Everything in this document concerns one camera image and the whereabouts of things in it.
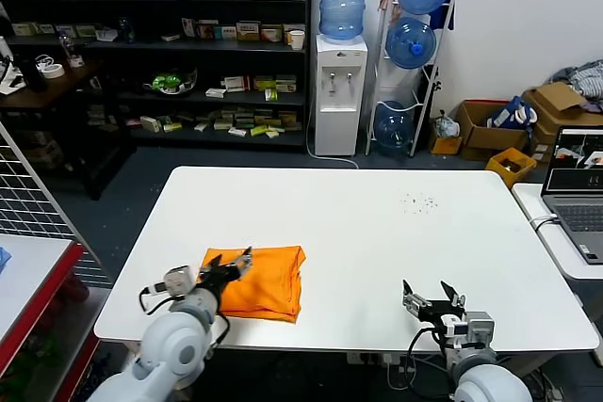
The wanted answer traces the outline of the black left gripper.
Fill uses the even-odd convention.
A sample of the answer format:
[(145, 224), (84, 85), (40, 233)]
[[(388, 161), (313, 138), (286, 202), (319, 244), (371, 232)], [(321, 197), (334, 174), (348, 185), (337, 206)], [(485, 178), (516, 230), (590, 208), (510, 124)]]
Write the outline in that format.
[(214, 256), (199, 269), (199, 287), (220, 297), (231, 281), (239, 280), (252, 266), (253, 248), (247, 247), (232, 264), (221, 265), (221, 255)]

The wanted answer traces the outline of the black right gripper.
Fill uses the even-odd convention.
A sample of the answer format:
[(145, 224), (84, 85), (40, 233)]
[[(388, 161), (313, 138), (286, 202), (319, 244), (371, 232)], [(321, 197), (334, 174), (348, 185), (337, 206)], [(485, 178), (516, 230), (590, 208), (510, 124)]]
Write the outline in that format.
[(437, 328), (444, 326), (442, 317), (453, 314), (462, 319), (465, 314), (465, 295), (459, 295), (454, 287), (440, 281), (448, 300), (425, 300), (414, 293), (408, 281), (402, 281), (402, 305), (411, 314), (417, 315), (420, 322), (428, 322)]

